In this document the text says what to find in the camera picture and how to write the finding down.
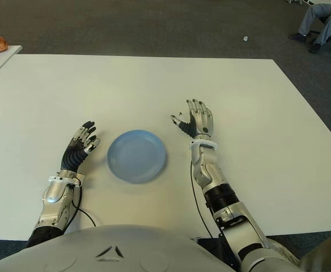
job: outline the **robot finger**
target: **robot finger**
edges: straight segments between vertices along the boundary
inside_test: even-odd
[[[192,103],[192,101],[186,100],[186,102],[188,104],[189,111],[190,112],[194,111],[194,104]]]
[[[197,99],[193,99],[192,101],[193,101],[193,103],[194,103],[194,107],[195,107],[195,109],[196,109],[196,112],[200,112],[200,111],[201,111],[201,105],[200,105],[200,103],[198,102],[198,100],[197,100]]]
[[[205,103],[203,103],[202,101],[200,101],[200,106],[201,106],[201,113],[202,114],[205,114],[205,113],[207,113],[207,108],[206,108],[206,105],[205,105]]]
[[[95,122],[87,121],[85,124],[82,125],[83,128],[89,129],[94,126]]]
[[[172,119],[172,122],[173,122],[175,125],[177,125],[177,126],[179,126],[179,124],[182,123],[182,121],[179,120],[179,119],[178,119],[176,116],[174,116],[174,115],[171,115],[171,119]]]
[[[85,148],[84,151],[86,154],[89,154],[92,150],[94,150],[100,143],[100,139],[96,138],[95,140],[91,141]]]
[[[212,111],[209,108],[207,108],[207,116],[213,118]]]
[[[85,141],[85,146],[88,146],[88,144],[91,142],[91,141],[93,141],[93,140],[95,140],[96,139],[96,135],[93,135],[93,136],[91,136],[90,138],[88,138],[86,141]]]

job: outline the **silver metal arm segment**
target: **silver metal arm segment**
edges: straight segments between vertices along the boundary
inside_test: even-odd
[[[50,185],[43,194],[43,210],[35,229],[56,227],[63,231],[70,217],[70,206],[74,199],[74,187],[81,186],[84,175],[61,170],[57,176],[50,177]]]
[[[279,250],[279,254],[275,251],[274,244],[266,238],[245,204],[231,189],[218,166],[217,144],[197,138],[190,144],[193,176],[202,188],[206,205],[221,231],[220,238],[225,239],[224,242],[232,250],[236,266],[241,266],[242,272],[286,271],[283,270],[286,268],[291,272],[301,271],[290,262],[290,259],[298,261],[296,258],[288,260],[283,252]]]

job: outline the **shoe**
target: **shoe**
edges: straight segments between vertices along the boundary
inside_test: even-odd
[[[296,34],[290,35],[289,39],[292,39],[292,40],[295,40],[295,41],[301,41],[303,43],[307,40],[307,37],[303,36],[300,33],[296,33]]]
[[[320,47],[321,47],[321,44],[313,44],[311,46],[311,48],[309,49],[309,52],[311,52],[312,54],[316,54],[320,50]]]

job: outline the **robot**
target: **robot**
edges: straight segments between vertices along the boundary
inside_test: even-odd
[[[217,224],[228,265],[194,241],[164,229],[111,225],[69,234],[74,189],[82,197],[84,176],[78,168],[98,146],[94,122],[86,122],[72,137],[62,157],[61,169],[49,178],[43,210],[24,250],[0,261],[3,271],[242,271],[301,272],[299,260],[285,247],[267,239],[245,204],[227,182],[217,159],[213,114],[206,105],[187,100],[190,121],[174,115],[172,122],[189,135],[193,176],[202,188],[206,205]]]

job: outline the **black cable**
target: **black cable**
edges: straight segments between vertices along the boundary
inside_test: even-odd
[[[211,236],[211,238],[213,239],[213,236],[209,230],[209,228],[207,228],[207,225],[201,215],[201,212],[200,212],[200,208],[198,207],[198,202],[197,202],[197,197],[196,197],[196,193],[194,192],[194,186],[193,186],[193,177],[192,177],[192,161],[190,162],[190,182],[192,184],[192,191],[193,191],[193,196],[194,196],[194,200],[196,202],[196,206],[197,206],[197,210],[198,210],[198,214],[200,215],[201,219],[202,219],[202,222],[203,222],[203,225],[205,225],[205,228],[207,230],[207,232],[209,233],[209,235]]]
[[[89,216],[87,212],[85,212],[84,210],[80,209],[79,207],[76,207],[74,201],[73,201],[73,205],[74,205],[74,207],[75,207],[77,210],[79,210],[80,212],[84,213],[87,217],[89,217],[89,219],[91,220],[91,222],[92,222],[92,224],[94,225],[94,227],[96,227],[96,224],[95,224],[94,220],[92,220],[91,216]]]

